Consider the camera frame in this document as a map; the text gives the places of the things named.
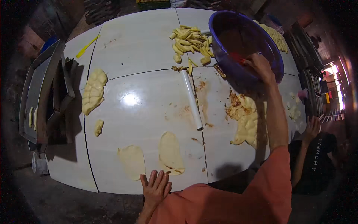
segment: concrete floor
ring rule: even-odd
[[[133,2],[130,1],[118,15],[137,12]],[[92,27],[82,18],[69,39]],[[23,211],[20,215],[8,214],[7,220],[21,217],[29,223],[134,223],[143,205],[141,195],[93,193],[64,185],[50,176],[33,174],[29,167],[32,153],[18,134],[19,94],[30,63],[29,59],[14,52],[6,75],[1,77],[1,174],[8,177],[7,185],[1,183],[1,194],[3,201],[7,196],[15,211]],[[222,181],[213,186],[240,193],[253,175],[250,172],[238,176],[236,184]],[[340,178],[338,176],[330,188],[318,196],[294,195],[289,223],[316,223]]]

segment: yellow spatula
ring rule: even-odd
[[[86,51],[87,47],[89,47],[95,40],[97,40],[101,35],[96,36],[96,38],[94,38],[89,44],[87,44],[86,46],[84,46],[82,48],[82,50],[79,51],[79,53],[76,55],[77,58],[81,57],[83,55],[83,53]]]

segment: blue bowl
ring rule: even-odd
[[[280,83],[284,76],[284,63],[276,44],[269,34],[252,19],[232,11],[215,12],[209,19],[209,29],[213,38],[213,53],[223,71],[236,79],[249,82],[257,81],[257,74],[234,61],[218,39],[223,31],[237,29],[237,27],[240,28],[239,32],[244,42],[269,61],[276,82]]]

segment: white table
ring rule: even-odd
[[[65,167],[69,164],[66,160],[48,161],[51,177],[85,190],[97,191],[95,185],[87,187],[84,184],[95,180],[102,192],[142,194],[140,181],[125,176],[117,149],[131,144],[140,146],[146,173],[149,174],[153,169],[160,169],[158,143],[165,131],[177,136],[186,167],[183,174],[170,177],[173,191],[195,183],[220,180],[268,157],[268,147],[256,153],[245,142],[239,146],[230,145],[237,128],[237,121],[226,120],[224,110],[224,104],[229,105],[227,98],[231,86],[216,75],[212,67],[215,59],[205,67],[193,70],[194,87],[198,87],[201,81],[206,83],[205,88],[197,93],[201,105],[205,104],[205,112],[200,107],[201,119],[203,124],[213,125],[205,125],[203,132],[196,131],[180,73],[170,70],[177,66],[173,61],[173,41],[169,39],[171,31],[179,25],[208,30],[208,20],[213,13],[200,9],[134,13],[107,21],[102,27],[93,28],[67,43],[65,57],[73,58],[99,32],[101,37],[77,60],[84,66],[79,88],[84,88],[88,72],[98,67],[107,73],[109,81],[105,86],[105,101],[84,120],[83,114],[79,115],[81,131],[76,136],[77,163]],[[292,55],[281,55],[285,73],[297,75]],[[181,65],[187,66],[188,57],[199,65],[202,55],[185,54]],[[279,84],[284,105],[290,100],[289,92],[296,94],[300,89],[298,77],[292,75],[284,75]],[[303,105],[300,105],[300,110],[304,121]],[[104,126],[102,134],[96,138],[93,131],[98,119],[104,120]],[[287,119],[289,131],[294,133],[295,124],[288,112]]]

